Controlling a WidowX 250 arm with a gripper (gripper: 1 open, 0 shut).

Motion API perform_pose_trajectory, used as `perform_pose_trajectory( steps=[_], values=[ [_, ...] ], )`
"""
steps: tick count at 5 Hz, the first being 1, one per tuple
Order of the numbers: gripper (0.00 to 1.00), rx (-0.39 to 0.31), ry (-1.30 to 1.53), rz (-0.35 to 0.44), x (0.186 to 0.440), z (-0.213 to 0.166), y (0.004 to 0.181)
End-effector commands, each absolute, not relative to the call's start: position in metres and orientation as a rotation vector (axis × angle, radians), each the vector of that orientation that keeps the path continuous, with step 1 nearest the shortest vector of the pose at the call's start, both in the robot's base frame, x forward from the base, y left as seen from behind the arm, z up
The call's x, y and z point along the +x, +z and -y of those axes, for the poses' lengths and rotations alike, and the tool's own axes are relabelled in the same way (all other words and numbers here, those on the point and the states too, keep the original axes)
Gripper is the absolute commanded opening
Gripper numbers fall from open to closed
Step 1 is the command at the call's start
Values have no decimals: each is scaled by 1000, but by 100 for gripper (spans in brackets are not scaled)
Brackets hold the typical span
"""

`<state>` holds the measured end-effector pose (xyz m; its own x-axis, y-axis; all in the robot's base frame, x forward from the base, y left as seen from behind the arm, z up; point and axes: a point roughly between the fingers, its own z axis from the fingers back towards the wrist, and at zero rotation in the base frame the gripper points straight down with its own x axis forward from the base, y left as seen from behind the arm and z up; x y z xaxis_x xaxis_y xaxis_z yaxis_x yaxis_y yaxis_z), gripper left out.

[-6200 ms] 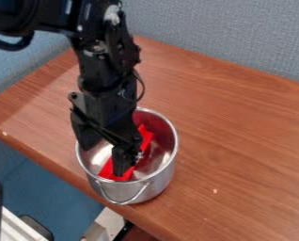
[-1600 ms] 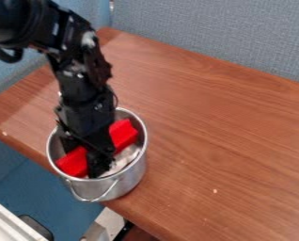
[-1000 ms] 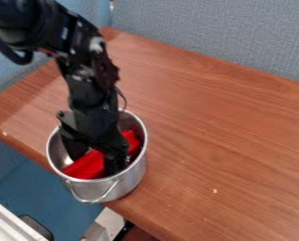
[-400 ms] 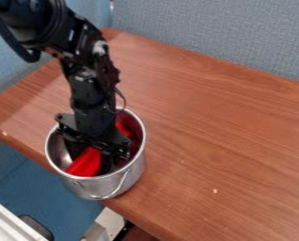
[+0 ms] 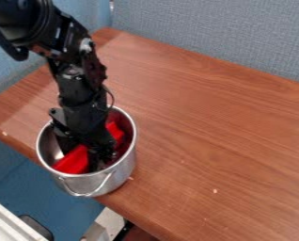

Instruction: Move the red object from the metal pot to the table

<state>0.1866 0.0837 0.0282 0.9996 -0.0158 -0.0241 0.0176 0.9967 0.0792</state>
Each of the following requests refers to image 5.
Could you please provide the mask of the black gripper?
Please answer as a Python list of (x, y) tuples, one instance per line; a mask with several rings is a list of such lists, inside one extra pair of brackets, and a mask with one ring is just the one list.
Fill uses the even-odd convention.
[(101, 170), (114, 159), (114, 140), (105, 129), (108, 117), (106, 68), (101, 63), (86, 70), (73, 64), (48, 60), (57, 84), (60, 107), (49, 111), (53, 134), (64, 155), (77, 144), (86, 146), (89, 171)]

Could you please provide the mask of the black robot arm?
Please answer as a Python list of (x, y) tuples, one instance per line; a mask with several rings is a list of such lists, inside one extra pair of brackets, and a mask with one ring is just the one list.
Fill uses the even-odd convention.
[(42, 56), (57, 84), (58, 107), (49, 110), (62, 152), (86, 147), (88, 170), (110, 161), (116, 141), (105, 128), (113, 98), (106, 67), (88, 29), (52, 0), (0, 0), (0, 47), (17, 61)]

